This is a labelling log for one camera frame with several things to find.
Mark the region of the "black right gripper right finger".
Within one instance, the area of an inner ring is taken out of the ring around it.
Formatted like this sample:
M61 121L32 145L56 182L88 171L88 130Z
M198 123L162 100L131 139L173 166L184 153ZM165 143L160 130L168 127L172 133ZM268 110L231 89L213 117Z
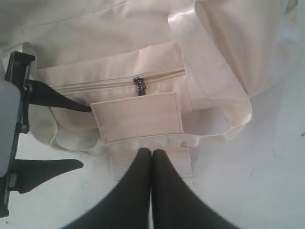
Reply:
M237 228L192 192L164 150L153 151L152 166L152 218L155 229Z

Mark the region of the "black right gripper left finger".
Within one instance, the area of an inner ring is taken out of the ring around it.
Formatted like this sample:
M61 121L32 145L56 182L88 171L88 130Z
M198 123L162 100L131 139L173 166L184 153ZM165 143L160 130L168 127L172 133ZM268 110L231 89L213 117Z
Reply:
M66 229L147 229L152 153L140 148L118 184L96 206Z

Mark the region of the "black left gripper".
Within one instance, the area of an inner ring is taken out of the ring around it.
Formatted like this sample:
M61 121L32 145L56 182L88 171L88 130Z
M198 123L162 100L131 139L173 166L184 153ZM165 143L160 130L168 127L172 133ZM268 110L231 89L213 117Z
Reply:
M10 191L28 193L44 182L83 167L76 159L17 160L19 135L29 132L29 103L45 107L91 112L89 106L75 102L41 81L29 80L35 57L13 51L4 78L0 80L0 211L8 212Z

